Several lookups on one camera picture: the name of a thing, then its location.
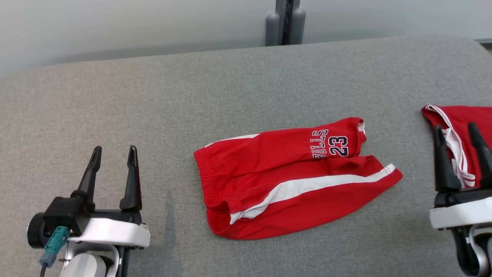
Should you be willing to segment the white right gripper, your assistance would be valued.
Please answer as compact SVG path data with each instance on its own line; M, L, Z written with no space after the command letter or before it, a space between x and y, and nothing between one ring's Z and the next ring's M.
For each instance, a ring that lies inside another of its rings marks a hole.
M440 125L433 128L435 190L429 219L434 229L449 229L492 221L492 155L478 126L468 124L469 137L477 154L480 189L464 190L453 172L447 144Z

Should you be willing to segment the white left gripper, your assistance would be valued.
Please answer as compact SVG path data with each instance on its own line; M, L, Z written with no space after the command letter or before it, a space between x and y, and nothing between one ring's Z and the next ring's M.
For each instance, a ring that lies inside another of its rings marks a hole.
M85 200L88 210L95 210L93 196L97 172L100 170L102 147L94 148L91 158L77 189L77 196ZM135 145L131 145L128 153L128 177L125 195L115 210L100 210L88 220L81 235L71 235L68 241L110 244L137 249L148 248L151 234L142 221L139 211L142 210L142 191L138 153Z

